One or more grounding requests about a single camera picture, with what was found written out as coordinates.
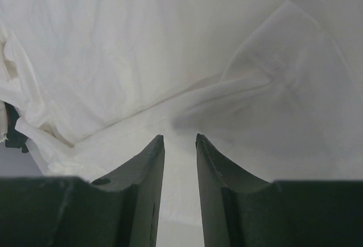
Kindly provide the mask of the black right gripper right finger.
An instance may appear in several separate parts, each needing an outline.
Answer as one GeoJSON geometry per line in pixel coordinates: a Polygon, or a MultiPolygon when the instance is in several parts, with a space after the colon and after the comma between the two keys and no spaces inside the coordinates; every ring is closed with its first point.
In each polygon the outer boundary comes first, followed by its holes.
{"type": "Polygon", "coordinates": [[[206,246],[361,246],[361,181],[267,182],[196,137],[206,246]]]}

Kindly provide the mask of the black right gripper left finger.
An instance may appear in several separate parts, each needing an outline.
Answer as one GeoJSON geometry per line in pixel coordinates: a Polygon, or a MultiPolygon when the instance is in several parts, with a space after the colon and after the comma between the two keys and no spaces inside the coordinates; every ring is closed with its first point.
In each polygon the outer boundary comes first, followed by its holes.
{"type": "Polygon", "coordinates": [[[1,245],[155,246],[164,156],[158,135],[93,182],[1,178],[1,245]]]}

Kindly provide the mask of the white t shirt red print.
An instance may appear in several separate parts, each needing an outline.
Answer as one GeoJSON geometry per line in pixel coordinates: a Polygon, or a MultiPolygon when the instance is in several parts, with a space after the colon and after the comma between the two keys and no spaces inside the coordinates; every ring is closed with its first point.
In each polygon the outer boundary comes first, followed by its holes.
{"type": "Polygon", "coordinates": [[[266,180],[362,179],[362,0],[1,0],[1,100],[46,175],[156,135],[158,246],[203,246],[195,139],[266,180]]]}

